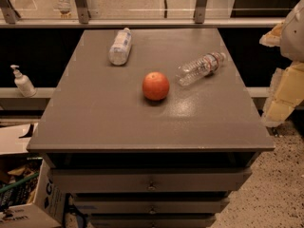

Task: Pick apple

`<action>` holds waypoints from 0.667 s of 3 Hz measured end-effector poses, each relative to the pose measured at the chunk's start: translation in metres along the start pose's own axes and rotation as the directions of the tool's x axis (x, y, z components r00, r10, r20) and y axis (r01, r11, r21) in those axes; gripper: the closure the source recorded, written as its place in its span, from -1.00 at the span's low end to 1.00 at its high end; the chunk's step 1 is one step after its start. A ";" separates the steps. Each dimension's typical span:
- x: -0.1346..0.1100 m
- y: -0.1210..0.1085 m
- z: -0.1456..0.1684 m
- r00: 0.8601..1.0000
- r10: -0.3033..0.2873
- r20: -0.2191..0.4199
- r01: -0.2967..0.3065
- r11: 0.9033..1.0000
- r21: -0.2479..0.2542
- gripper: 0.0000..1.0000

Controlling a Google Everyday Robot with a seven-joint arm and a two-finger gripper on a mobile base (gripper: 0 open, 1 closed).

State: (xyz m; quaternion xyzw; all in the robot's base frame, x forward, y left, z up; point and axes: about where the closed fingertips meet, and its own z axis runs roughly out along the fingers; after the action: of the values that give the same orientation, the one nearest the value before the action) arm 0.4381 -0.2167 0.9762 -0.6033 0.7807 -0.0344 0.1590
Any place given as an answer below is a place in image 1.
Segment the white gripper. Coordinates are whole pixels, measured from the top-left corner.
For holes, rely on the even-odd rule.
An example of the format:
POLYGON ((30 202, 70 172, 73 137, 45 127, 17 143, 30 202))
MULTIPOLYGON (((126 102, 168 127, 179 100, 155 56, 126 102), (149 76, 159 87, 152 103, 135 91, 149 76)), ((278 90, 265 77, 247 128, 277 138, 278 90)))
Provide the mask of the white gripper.
POLYGON ((304 0, 269 32, 259 43, 265 47, 279 47, 282 56, 292 62, 286 69, 277 68, 273 74, 269 96, 263 106, 262 122, 266 127, 278 127, 304 101, 304 0))

